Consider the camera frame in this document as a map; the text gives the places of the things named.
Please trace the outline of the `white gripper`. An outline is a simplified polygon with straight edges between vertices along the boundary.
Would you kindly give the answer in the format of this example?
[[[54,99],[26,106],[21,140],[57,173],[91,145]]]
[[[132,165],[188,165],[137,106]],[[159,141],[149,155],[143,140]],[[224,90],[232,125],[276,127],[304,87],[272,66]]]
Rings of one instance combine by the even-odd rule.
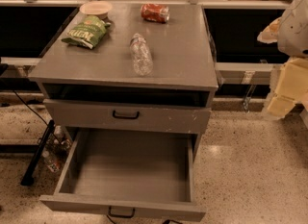
[[[308,0],[293,0],[257,37],[290,58],[271,72],[265,113],[284,118],[308,91]]]

